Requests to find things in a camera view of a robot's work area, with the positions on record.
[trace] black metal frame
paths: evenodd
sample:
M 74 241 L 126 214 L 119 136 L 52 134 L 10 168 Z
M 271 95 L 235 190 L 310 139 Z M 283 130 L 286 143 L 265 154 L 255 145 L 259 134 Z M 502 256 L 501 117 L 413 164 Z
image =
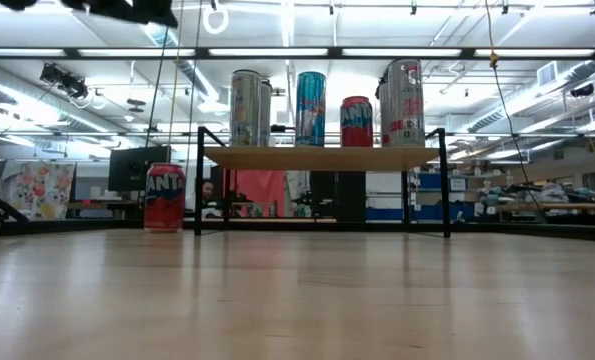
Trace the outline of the black metal frame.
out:
M 202 199 L 201 199 L 201 179 L 204 178 L 204 154 L 205 154 L 205 143 L 204 137 L 208 135 L 215 140 L 219 145 L 226 146 L 221 140 L 219 140 L 215 134 L 210 132 L 205 126 L 200 126 L 197 132 L 197 174 L 195 178 L 195 223 L 194 230 L 195 235 L 201 235 L 203 228 L 203 222 L 201 218 L 202 212 Z M 443 128 L 438 128 L 432 131 L 426 136 L 429 139 L 437 135 L 439 137 L 439 163 L 441 173 L 441 202 L 443 211 L 443 226 L 442 231 L 444 238 L 449 239 L 451 234 L 450 224 L 450 204 L 448 201 L 448 155 L 446 153 L 446 131 Z M 228 230 L 230 222 L 230 200 L 228 198 L 228 191 L 230 190 L 230 169 L 224 169 L 226 171 L 226 196 L 224 196 L 224 230 Z M 408 172 L 403 171 L 401 173 L 401 198 L 402 198 L 402 209 L 403 209 L 403 230 L 408 231 L 410 229 L 410 206 L 408 201 Z
M 272 46 L 259 46 L 259 47 L 180 47 L 179 50 L 182 54 L 177 57 L 176 54 L 164 55 L 161 56 L 160 54 L 152 54 L 146 56 L 137 56 L 137 55 L 122 55 L 122 56 L 112 56 L 112 55 L 104 55 L 104 56 L 95 56 L 95 55 L 85 55 L 82 52 L 86 50 L 104 50 L 108 51 L 109 53 L 113 50 L 121 50 L 121 51 L 130 51 L 130 50 L 153 50 L 158 48 L 153 47 L 68 47 L 68 46 L 58 46 L 58 47 L 38 47 L 38 46 L 30 46 L 30 47 L 1 47 L 0 50 L 7 49 L 7 50 L 20 50 L 18 55 L 15 54 L 7 54 L 1 55 L 0 59 L 18 59 L 18 60 L 78 60 L 78 61 L 95 61 L 95 60 L 116 60 L 116 61 L 126 61 L 126 60 L 242 60 L 242 59 L 251 59 L 251 60 L 259 60 L 259 59 L 277 59 L 277 60 L 284 60 L 284 59 L 292 59 L 292 60 L 379 60 L 379 59 L 397 59 L 401 57 L 406 57 L 406 55 L 382 55 L 382 54 L 373 54 L 373 55 L 348 55 L 344 54 L 343 50 L 362 50 L 362 49 L 370 49 L 370 50 L 409 50 L 411 52 L 420 51 L 420 50 L 429 50 L 429 51 L 440 51 L 441 50 L 459 50 L 458 55 L 450 56 L 450 55 L 432 55 L 432 53 L 428 54 L 419 54 L 415 53 L 414 55 L 409 55 L 409 57 L 413 57 L 419 60 L 479 60 L 479 61 L 488 61 L 487 56 L 476 56 L 477 50 L 489 50 L 489 47 L 480 46 L 480 47 L 430 47 L 430 46 L 400 46 L 400 47 L 385 47 L 385 46 L 347 46 L 347 47 L 339 47 L 339 46 L 294 46 L 290 47 L 290 49 L 304 49 L 304 50 L 312 50 L 312 49 L 325 49 L 327 50 L 325 54 L 321 55 L 268 55 L 268 54 L 256 54 L 256 55 L 212 55 L 210 50 L 219 50 L 219 49 L 233 49 L 233 50 L 246 50 L 246 49 L 259 49 L 259 50 L 285 50 L 286 48 L 282 47 L 272 47 Z M 29 54 L 28 51 L 31 50 L 61 50 L 63 53 L 56 53 L 55 55 L 46 55 L 46 54 L 37 54 L 32 55 Z M 500 60 L 504 61 L 526 61 L 526 60 L 595 60 L 595 47 L 588 46 L 588 47 L 499 47 L 495 48 L 495 50 L 499 51 L 499 53 L 503 53 L 503 50 L 526 50 L 526 51 L 537 51 L 537 50 L 579 50 L 579 49 L 590 49 L 593 50 L 589 55 L 558 55 L 558 56 L 539 56 L 539 55 L 528 55 L 528 56 L 500 56 Z M 183 52 L 194 52 L 193 55 L 184 55 Z

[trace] ceiling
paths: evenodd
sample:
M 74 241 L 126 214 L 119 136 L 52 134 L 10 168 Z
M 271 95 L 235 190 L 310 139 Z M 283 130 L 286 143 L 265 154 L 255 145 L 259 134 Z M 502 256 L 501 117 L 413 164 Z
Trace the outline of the ceiling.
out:
M 495 6 L 502 3 L 489 2 Z M 282 7 L 281 0 L 222 0 L 219 9 L 228 12 L 229 21 L 222 32 L 211 34 L 199 18 L 200 1 L 176 0 L 173 8 L 183 23 L 174 36 L 183 46 L 191 47 L 489 46 L 483 0 L 418 0 L 415 16 L 410 16 L 410 6 L 401 5 L 408 3 L 406 1 L 335 0 L 334 15 L 329 11 L 329 0 L 295 0 L 292 3 L 293 8 L 286 16 L 287 10 Z M 501 15 L 500 7 L 492 9 L 496 46 L 595 47 L 595 15 L 589 14 L 594 1 L 509 0 L 508 3 L 511 11 L 506 15 Z M 212 12 L 210 1 L 202 4 L 203 13 Z M 210 15 L 208 25 L 218 27 L 221 16 Z M 287 28 L 288 35 L 284 36 L 283 31 Z M 155 44 L 148 36 L 148 29 L 71 12 L 58 1 L 40 1 L 35 10 L 24 13 L 13 13 L 0 7 L 0 46 L 3 47 L 153 47 Z M 216 131 L 228 129 L 228 113 L 200 110 L 199 105 L 204 100 L 197 93 L 194 96 L 186 94 L 186 90 L 192 94 L 192 83 L 172 61 L 161 64 L 159 83 L 159 61 L 136 61 L 132 86 L 130 61 L 51 62 L 85 77 L 91 93 L 97 90 L 103 95 L 92 103 L 88 98 L 75 105 L 69 104 L 60 109 L 62 112 L 69 111 L 71 106 L 88 104 L 82 114 L 99 117 L 120 128 L 142 131 L 150 119 L 158 84 L 160 91 L 154 101 L 154 124 L 166 124 L 161 125 L 164 127 L 172 119 L 174 123 L 186 124 L 176 126 L 188 126 L 192 118 L 193 123 L 211 124 Z M 0 70 L 67 101 L 62 92 L 49 89 L 39 80 L 44 63 L 41 60 L 0 60 Z M 342 99 L 351 95 L 368 96 L 376 106 L 377 79 L 388 63 L 389 60 L 294 60 L 290 69 L 295 74 L 319 71 L 327 75 L 327 131 L 338 132 Z M 536 70 L 546 63 L 548 61 L 500 62 L 499 82 L 504 94 L 535 81 Z M 220 93 L 222 104 L 228 103 L 230 76 L 238 69 L 258 71 L 270 78 L 274 87 L 288 87 L 287 67 L 281 59 L 204 60 L 198 62 L 197 68 L 206 82 Z M 488 61 L 424 61 L 423 68 L 425 115 L 429 127 L 456 127 L 455 119 L 468 118 L 499 101 Z M 143 113 L 131 114 L 135 119 L 130 122 L 125 119 L 125 115 L 130 114 L 128 98 L 147 104 Z M 273 97 L 272 107 L 277 122 L 289 121 L 286 97 Z M 528 125 L 562 112 L 562 109 L 561 97 L 550 97 L 516 115 L 528 118 Z

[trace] red soda can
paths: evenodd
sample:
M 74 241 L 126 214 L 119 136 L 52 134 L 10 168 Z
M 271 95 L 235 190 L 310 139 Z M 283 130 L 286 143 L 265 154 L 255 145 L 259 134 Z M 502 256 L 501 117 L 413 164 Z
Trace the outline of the red soda can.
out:
M 149 232 L 181 231 L 186 195 L 186 176 L 181 166 L 154 163 L 146 179 L 144 229 Z
M 345 98 L 341 104 L 341 146 L 373 147 L 373 107 L 365 96 Z

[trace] tall beverage can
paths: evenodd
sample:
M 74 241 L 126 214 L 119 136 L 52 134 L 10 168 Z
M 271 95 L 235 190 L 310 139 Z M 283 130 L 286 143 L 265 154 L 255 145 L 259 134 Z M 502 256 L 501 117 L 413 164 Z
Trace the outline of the tall beverage can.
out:
M 237 70 L 231 79 L 230 146 L 259 144 L 261 75 Z
M 341 146 L 373 146 L 373 107 L 365 96 L 345 98 L 341 104 Z
M 154 163 L 146 177 L 144 229 L 178 232 L 184 221 L 186 176 L 180 165 Z
M 270 101 L 273 87 L 269 80 L 262 80 L 259 104 L 259 146 L 270 144 Z
M 386 83 L 386 76 L 379 79 L 379 87 L 377 87 L 377 99 L 379 100 L 380 125 L 379 133 L 381 139 L 381 147 L 390 147 L 390 116 L 388 115 L 388 84 Z
M 324 146 L 326 132 L 326 76 L 304 72 L 297 79 L 295 145 Z
M 424 95 L 421 62 L 396 60 L 388 66 L 390 147 L 424 146 Z

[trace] wooden tabletop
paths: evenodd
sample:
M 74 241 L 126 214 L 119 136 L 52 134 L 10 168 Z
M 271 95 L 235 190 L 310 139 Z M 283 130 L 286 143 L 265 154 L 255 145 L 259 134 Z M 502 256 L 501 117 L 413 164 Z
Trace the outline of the wooden tabletop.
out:
M 208 147 L 207 158 L 233 170 L 407 171 L 439 156 L 424 147 Z
M 544 210 L 595 210 L 595 204 L 592 203 L 543 203 L 539 206 Z M 497 211 L 537 211 L 537 206 L 532 203 L 527 204 L 506 204 L 497 206 Z

